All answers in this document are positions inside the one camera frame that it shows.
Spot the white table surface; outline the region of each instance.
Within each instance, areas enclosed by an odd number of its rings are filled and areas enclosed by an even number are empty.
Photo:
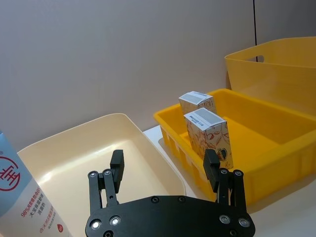
[[[206,199],[178,159],[164,145],[159,126],[144,134],[182,178],[187,196]],[[256,237],[316,237],[316,175],[308,176],[268,198],[249,206]]]

